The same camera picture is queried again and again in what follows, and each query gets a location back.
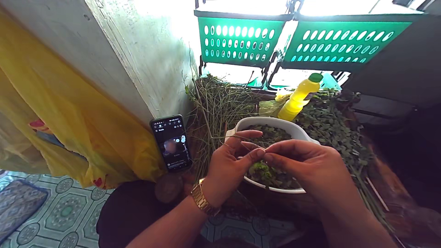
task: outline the dark clothing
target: dark clothing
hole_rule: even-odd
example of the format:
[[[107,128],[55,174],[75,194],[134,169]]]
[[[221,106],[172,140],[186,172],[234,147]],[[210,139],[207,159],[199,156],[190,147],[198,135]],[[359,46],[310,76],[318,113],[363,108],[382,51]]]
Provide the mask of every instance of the dark clothing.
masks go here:
[[[148,181],[127,182],[119,186],[104,204],[97,223],[100,248],[125,248],[130,241],[156,220],[174,208],[172,204],[158,201],[154,193],[154,183]],[[314,230],[302,238],[283,246],[327,247],[323,241],[324,232]],[[198,235],[195,248],[256,248],[242,240],[222,238],[214,243]]]

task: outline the person's left hand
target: person's left hand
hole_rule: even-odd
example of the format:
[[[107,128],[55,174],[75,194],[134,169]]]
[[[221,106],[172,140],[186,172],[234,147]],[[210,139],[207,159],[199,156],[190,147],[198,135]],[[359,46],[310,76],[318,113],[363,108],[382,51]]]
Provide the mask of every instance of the person's left hand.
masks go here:
[[[261,147],[242,141],[262,136],[261,131],[245,130],[234,135],[213,152],[207,177],[202,183],[202,193],[214,207],[220,207],[230,197],[247,170],[265,154]]]

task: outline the smartphone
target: smartphone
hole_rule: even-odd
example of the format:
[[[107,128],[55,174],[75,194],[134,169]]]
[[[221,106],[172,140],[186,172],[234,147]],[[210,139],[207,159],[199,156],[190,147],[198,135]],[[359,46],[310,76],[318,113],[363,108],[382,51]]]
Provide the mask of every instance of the smartphone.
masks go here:
[[[181,115],[155,119],[150,122],[156,143],[169,172],[191,167],[187,133]]]

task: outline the green plastic basket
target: green plastic basket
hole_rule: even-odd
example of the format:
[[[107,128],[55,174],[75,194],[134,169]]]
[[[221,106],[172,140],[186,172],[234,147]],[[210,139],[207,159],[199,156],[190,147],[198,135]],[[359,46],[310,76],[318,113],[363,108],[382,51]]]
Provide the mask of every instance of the green plastic basket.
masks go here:
[[[242,15],[194,11],[198,17],[202,60],[264,68],[286,21],[293,15]]]
[[[300,16],[282,68],[360,70],[421,14]]]

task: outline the fingernail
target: fingernail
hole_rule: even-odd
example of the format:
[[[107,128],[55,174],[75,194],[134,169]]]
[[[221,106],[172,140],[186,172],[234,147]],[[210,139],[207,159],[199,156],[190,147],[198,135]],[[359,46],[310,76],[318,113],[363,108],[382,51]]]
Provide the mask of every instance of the fingernail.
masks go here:
[[[257,150],[257,155],[258,155],[259,157],[262,157],[264,154],[265,154],[265,151],[264,151],[263,149],[259,149],[259,150]]]
[[[271,155],[269,155],[269,154],[265,154],[263,159],[265,160],[265,162],[270,162],[271,163],[274,158]]]

